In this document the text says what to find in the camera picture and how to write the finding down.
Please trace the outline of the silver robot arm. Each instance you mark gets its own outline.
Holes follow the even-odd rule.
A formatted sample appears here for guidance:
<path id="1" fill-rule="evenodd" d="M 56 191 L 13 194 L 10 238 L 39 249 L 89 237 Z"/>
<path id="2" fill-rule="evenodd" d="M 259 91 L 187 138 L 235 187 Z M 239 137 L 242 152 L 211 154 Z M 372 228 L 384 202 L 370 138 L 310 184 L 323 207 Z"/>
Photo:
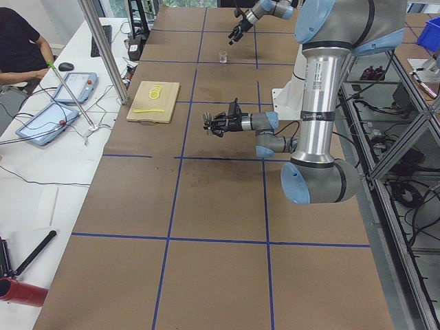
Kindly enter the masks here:
<path id="1" fill-rule="evenodd" d="M 330 153 L 344 63 L 350 57 L 399 46 L 405 35 L 406 6 L 405 1 L 258 1 L 249 10 L 236 9 L 239 24 L 229 36 L 231 43 L 262 17 L 287 20 L 298 9 L 295 39 L 306 60 L 300 131 L 291 137 L 277 136 L 277 113 L 244 113 L 237 102 L 231 102 L 227 112 L 205 114 L 204 129 L 219 137 L 254 131 L 259 157 L 290 153 L 280 180 L 286 198 L 295 204 L 350 199 L 360 186 L 360 176 L 353 165 Z"/>
<path id="2" fill-rule="evenodd" d="M 292 0 L 260 0 L 246 11 L 243 11 L 240 7 L 236 6 L 234 9 L 234 16 L 236 18 L 241 17 L 241 20 L 229 34 L 229 44 L 233 45 L 234 43 L 238 43 L 243 35 L 266 15 L 290 20 L 298 3 L 299 1 Z"/>

